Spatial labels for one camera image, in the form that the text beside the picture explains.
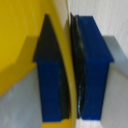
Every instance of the blue panel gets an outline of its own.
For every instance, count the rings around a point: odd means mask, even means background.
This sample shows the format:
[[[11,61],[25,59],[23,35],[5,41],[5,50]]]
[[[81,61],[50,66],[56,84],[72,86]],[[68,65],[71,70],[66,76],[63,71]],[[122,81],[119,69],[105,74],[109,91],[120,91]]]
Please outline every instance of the blue panel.
[[[68,84],[56,35],[48,15],[45,15],[34,61],[38,66],[43,122],[59,122],[68,118]]]
[[[85,52],[84,120],[100,120],[109,63],[113,58],[93,17],[77,16]]]
[[[38,62],[43,122],[61,121],[59,62]]]

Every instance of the white surface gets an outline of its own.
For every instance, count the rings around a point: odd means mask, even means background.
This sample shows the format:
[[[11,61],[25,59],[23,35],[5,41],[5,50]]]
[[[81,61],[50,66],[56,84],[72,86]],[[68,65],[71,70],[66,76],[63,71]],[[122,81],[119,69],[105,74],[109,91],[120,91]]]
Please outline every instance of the white surface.
[[[102,35],[113,35],[128,56],[128,0],[68,0],[74,15],[92,15]]]
[[[101,124],[128,128],[128,59],[114,37],[104,37],[115,60],[109,67]]]
[[[113,36],[104,36],[104,40],[113,56],[114,63],[127,61],[127,57]]]
[[[41,124],[37,69],[34,69],[0,98],[0,128],[40,128]]]
[[[114,65],[109,70],[101,123],[104,128],[128,128],[128,76]]]
[[[88,121],[77,119],[76,128],[103,128],[100,121]]]

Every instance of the blue object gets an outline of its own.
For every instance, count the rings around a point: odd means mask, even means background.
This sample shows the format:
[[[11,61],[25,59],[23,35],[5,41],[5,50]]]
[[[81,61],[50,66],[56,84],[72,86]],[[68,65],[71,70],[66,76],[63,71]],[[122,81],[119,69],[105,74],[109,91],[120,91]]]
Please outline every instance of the blue object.
[[[77,16],[85,52],[84,120],[100,120],[109,63],[113,58],[93,17]]]
[[[43,122],[62,120],[60,105],[61,54],[49,16],[45,15],[34,61],[37,63]]]

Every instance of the dark blue side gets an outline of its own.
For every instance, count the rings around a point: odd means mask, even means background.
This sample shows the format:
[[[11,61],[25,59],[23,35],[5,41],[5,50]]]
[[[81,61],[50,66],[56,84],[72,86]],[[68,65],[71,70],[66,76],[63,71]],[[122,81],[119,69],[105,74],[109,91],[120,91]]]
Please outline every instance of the dark blue side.
[[[43,122],[59,122],[61,54],[57,39],[48,15],[45,15],[42,32],[39,37],[34,61],[38,66],[39,85]]]
[[[61,121],[59,62],[38,62],[43,122]]]
[[[109,63],[113,58],[93,17],[77,16],[85,52],[84,120],[100,120]]]

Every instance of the yellow surface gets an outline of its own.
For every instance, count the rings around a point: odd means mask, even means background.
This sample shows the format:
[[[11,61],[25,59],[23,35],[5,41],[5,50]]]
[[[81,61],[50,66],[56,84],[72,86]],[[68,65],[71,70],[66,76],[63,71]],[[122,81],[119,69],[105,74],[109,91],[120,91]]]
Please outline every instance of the yellow surface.
[[[31,37],[39,36],[45,13],[50,15],[64,61],[71,119],[61,123],[44,123],[42,128],[75,128],[76,86],[66,0],[0,0],[0,96],[36,66],[32,58],[37,38]]]
[[[32,63],[37,37],[27,37],[19,59],[0,73],[0,96],[36,67]]]
[[[0,72],[16,62],[27,36],[39,36],[44,0],[0,0]]]
[[[43,123],[41,128],[72,128],[72,120],[65,119],[60,123]]]

